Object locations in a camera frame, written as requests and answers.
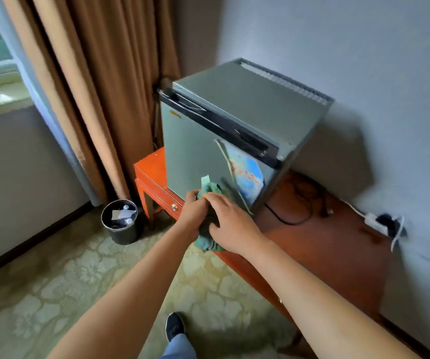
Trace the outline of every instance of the blue trousers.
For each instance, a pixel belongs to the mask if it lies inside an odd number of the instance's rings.
[[[161,358],[166,359],[197,359],[195,349],[185,334],[178,334],[165,348]]]

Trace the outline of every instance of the black cable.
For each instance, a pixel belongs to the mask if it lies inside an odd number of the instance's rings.
[[[314,181],[312,178],[303,175],[303,174],[298,174],[300,175],[303,180],[301,181],[295,181],[292,180],[291,183],[293,184],[293,188],[295,190],[296,195],[298,195],[301,199],[303,199],[303,201],[307,204],[308,206],[308,217],[306,217],[305,219],[299,221],[299,222],[295,222],[295,223],[291,223],[291,222],[287,222],[285,221],[283,218],[281,218],[268,204],[265,203],[265,206],[268,208],[269,211],[271,211],[271,213],[283,224],[286,225],[300,225],[303,224],[305,222],[307,222],[312,216],[313,216],[313,205],[311,204],[311,200],[314,199],[322,199],[322,210],[321,210],[321,216],[322,217],[327,217],[328,214],[328,209],[326,207],[326,189],[323,185],[321,185],[320,183],[318,183],[317,181]],[[312,197],[307,197],[305,196],[304,192],[302,192],[299,188],[298,188],[298,183],[300,182],[308,182],[310,183],[315,189],[316,189],[316,196],[312,196]]]

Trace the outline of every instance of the window sill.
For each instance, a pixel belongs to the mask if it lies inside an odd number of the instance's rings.
[[[32,105],[29,91],[22,82],[0,85],[0,114]]]

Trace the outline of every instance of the black shoe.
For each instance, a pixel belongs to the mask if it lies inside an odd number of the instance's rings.
[[[183,323],[182,318],[178,313],[171,313],[167,317],[167,322],[165,323],[165,334],[167,336],[167,340],[172,341],[174,337],[178,334],[185,333],[185,324]]]

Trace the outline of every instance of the hand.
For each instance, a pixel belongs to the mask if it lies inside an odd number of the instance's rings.
[[[220,222],[220,228],[214,223],[209,226],[210,234],[220,246],[243,256],[245,248],[254,241],[266,239],[248,213],[226,196],[206,193],[203,197],[210,202]]]
[[[205,198],[197,200],[197,193],[200,190],[192,190],[185,197],[185,204],[176,225],[182,227],[187,232],[193,242],[199,235],[198,229],[208,212],[208,201]]]

